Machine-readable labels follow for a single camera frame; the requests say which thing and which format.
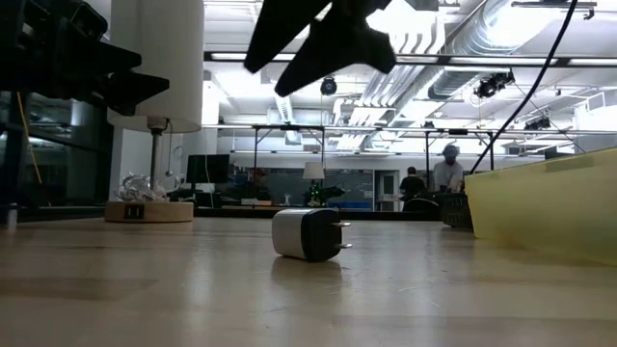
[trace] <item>lamp shade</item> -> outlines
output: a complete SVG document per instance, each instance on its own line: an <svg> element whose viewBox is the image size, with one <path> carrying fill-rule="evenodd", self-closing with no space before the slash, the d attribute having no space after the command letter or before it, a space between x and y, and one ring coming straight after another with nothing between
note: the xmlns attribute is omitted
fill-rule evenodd
<svg viewBox="0 0 617 347"><path fill-rule="evenodd" d="M306 163L303 179L324 179L324 167L321 163Z"/></svg>
<svg viewBox="0 0 617 347"><path fill-rule="evenodd" d="M142 55L142 65L136 72L167 78L170 88L139 104L135 116L125 117L110 111L108 121L125 129L149 132L148 119L163 124L169 120L171 126L167 132L199 131L203 98L203 2L138 3L141 5L137 18L127 21L134 30L126 30L137 35L124 47ZM112 33L112 43L114 35L127 34Z"/></svg>

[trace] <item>basket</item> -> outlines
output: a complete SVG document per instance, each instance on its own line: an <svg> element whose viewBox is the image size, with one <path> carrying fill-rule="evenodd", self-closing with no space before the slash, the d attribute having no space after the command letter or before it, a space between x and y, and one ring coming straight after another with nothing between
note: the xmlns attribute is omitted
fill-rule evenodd
<svg viewBox="0 0 617 347"><path fill-rule="evenodd" d="M471 212L465 193L438 195L442 221L451 227L463 227L473 230Z"/></svg>

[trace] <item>person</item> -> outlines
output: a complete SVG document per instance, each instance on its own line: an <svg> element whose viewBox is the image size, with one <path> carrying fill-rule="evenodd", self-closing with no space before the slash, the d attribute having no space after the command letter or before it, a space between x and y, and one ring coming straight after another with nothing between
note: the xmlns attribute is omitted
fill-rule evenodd
<svg viewBox="0 0 617 347"><path fill-rule="evenodd" d="M407 168L407 177L403 178L401 181L399 190L403 194L403 198L401 198L402 201L409 201L416 195L426 191L424 181L416 176L416 168Z"/></svg>
<svg viewBox="0 0 617 347"><path fill-rule="evenodd" d="M454 145L447 145L443 149L444 160L435 165L433 181L436 192L457 192L463 182L463 166L456 161L459 149Z"/></svg>

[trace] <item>yellow container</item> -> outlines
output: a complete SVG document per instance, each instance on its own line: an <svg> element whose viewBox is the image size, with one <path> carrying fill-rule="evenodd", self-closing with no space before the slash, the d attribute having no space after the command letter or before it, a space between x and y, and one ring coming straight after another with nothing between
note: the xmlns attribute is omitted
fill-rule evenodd
<svg viewBox="0 0 617 347"><path fill-rule="evenodd" d="M465 182L476 237L617 265L617 148Z"/></svg>

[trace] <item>wooden lamp base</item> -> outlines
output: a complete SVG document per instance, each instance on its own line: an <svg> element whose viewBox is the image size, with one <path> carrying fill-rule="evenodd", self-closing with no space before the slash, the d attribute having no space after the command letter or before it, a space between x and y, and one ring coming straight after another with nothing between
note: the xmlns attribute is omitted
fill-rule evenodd
<svg viewBox="0 0 617 347"><path fill-rule="evenodd" d="M193 222L191 202L125 202L107 201L105 222L117 223L182 223Z"/></svg>

